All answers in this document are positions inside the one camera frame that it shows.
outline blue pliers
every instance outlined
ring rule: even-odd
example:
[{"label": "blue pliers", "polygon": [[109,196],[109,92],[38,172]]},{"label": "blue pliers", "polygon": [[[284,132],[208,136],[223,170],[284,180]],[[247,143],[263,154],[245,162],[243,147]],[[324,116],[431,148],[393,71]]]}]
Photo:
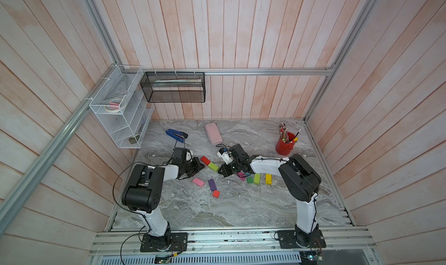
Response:
[{"label": "blue pliers", "polygon": [[172,128],[166,130],[166,134],[172,137],[173,139],[180,141],[181,143],[184,143],[184,140],[188,136],[187,133],[179,132],[178,130],[174,130]]}]

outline black mounting plate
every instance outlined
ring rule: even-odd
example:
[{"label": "black mounting plate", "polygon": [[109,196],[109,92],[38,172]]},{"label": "black mounting plate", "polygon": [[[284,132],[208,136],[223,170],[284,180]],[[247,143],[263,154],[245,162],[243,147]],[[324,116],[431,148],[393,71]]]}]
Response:
[{"label": "black mounting plate", "polygon": [[[184,252],[187,250],[187,232],[172,233],[170,235],[170,241],[174,245],[174,248],[170,247],[166,252]],[[161,252],[152,243],[151,236],[147,233],[142,237],[141,252]]]},{"label": "black mounting plate", "polygon": [[[277,239],[280,243],[280,248],[303,248],[301,247],[296,237],[294,236],[296,232],[294,230],[279,230],[277,231]],[[327,245],[324,240],[324,236],[322,235],[322,231],[318,229],[318,231],[314,234],[314,238],[310,241],[310,246],[307,248],[325,248]]]}]

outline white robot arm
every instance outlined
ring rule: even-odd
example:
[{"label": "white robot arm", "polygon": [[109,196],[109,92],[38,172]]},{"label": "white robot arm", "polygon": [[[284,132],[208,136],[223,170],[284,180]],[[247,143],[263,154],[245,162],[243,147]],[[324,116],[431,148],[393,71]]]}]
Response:
[{"label": "white robot arm", "polygon": [[[204,167],[198,162],[198,158],[194,157],[191,160],[191,151],[187,149],[178,151],[181,151],[182,163],[179,161],[180,158],[176,158],[175,163],[165,166],[136,165],[122,194],[122,203],[128,206],[131,212],[140,214],[147,228],[141,245],[142,252],[168,250],[173,244],[169,223],[164,219],[159,207],[162,183],[180,179],[185,174],[190,178]],[[239,144],[232,146],[229,151],[220,150],[218,155],[226,162],[219,169],[219,173],[224,177],[243,172],[271,174],[284,179],[291,195],[296,198],[298,217],[293,239],[299,247],[309,247],[316,236],[318,238],[322,236],[315,220],[315,201],[321,179],[301,156],[296,154],[290,158],[248,156]],[[187,240],[187,234],[183,234],[184,240]]]},{"label": "white robot arm", "polygon": [[313,237],[319,235],[316,223],[316,198],[321,178],[298,154],[291,157],[271,158],[248,156],[240,144],[217,153],[226,164],[219,173],[227,177],[233,173],[264,173],[282,177],[291,195],[296,199],[298,217],[295,236],[298,245],[308,247]]}]

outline green block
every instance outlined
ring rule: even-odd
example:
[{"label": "green block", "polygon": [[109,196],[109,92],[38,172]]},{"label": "green block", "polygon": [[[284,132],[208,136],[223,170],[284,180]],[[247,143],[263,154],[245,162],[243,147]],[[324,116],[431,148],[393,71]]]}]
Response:
[{"label": "green block", "polygon": [[254,175],[254,184],[260,184],[260,174]]},{"label": "green block", "polygon": [[207,167],[211,168],[212,170],[214,170],[215,172],[219,171],[219,167],[216,166],[215,164],[213,164],[212,162],[209,162],[209,164],[207,165]]}]

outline pink block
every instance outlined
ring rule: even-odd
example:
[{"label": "pink block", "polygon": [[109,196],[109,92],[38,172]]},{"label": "pink block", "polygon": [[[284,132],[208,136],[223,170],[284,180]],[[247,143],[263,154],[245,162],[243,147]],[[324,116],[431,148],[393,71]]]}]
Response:
[{"label": "pink block", "polygon": [[243,173],[243,172],[239,172],[239,173],[237,173],[237,175],[239,175],[239,176],[243,176],[244,173]]},{"label": "pink block", "polygon": [[194,178],[194,179],[192,180],[192,182],[193,182],[193,183],[196,183],[196,184],[199,185],[199,186],[203,186],[203,185],[204,185],[204,182],[203,182],[202,180],[198,179],[198,178]]},{"label": "pink block", "polygon": [[209,137],[209,141],[212,145],[217,145],[223,142],[219,128],[217,128],[215,123],[208,123],[204,128],[206,129],[207,137]]}]

